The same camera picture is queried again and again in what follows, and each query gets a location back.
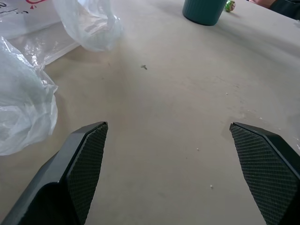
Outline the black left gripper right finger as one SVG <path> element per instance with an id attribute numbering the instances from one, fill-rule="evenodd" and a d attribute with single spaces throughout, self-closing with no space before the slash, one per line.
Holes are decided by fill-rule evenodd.
<path id="1" fill-rule="evenodd" d="M 279 135 L 233 122 L 241 170 L 267 225 L 300 225 L 300 155 Z"/>

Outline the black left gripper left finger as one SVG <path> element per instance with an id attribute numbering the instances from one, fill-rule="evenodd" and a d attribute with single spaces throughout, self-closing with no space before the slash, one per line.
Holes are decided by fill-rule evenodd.
<path id="1" fill-rule="evenodd" d="M 107 122 L 72 132 L 0 225 L 84 225 L 98 184 Z"/>

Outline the crumpled clear plastic bag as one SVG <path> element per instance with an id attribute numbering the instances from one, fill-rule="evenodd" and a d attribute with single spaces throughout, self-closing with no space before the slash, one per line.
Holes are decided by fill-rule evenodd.
<path id="1" fill-rule="evenodd" d="M 0 36 L 0 156 L 17 153 L 53 133 L 57 88 Z"/>

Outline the white printed plastic bag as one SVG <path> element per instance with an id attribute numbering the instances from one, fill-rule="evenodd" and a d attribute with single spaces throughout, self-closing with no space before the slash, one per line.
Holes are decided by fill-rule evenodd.
<path id="1" fill-rule="evenodd" d="M 111 49 L 120 33 L 110 0 L 0 0 L 0 36 L 36 68 L 78 46 Z"/>

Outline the person in dark clothing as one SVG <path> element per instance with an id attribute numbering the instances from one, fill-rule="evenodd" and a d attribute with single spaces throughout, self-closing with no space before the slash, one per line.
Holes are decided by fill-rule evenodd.
<path id="1" fill-rule="evenodd" d="M 276 13 L 300 21 L 300 0 L 248 0 Z"/>

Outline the dark green ribbed bin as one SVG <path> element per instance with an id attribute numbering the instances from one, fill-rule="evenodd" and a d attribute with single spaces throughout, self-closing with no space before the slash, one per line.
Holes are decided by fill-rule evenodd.
<path id="1" fill-rule="evenodd" d="M 206 25 L 215 25 L 224 8 L 226 0 L 185 0 L 182 14 L 190 21 Z"/>

